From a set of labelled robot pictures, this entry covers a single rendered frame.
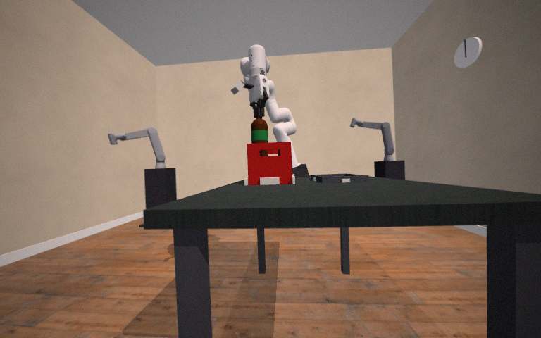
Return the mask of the red divided crate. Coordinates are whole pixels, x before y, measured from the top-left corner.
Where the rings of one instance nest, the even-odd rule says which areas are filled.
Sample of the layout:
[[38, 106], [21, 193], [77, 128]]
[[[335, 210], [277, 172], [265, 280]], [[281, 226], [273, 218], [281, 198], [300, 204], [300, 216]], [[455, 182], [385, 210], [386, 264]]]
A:
[[[260, 156], [261, 150], [280, 156]], [[248, 185], [260, 185], [261, 177], [279, 177], [280, 184], [292, 184], [291, 142], [247, 144]]]

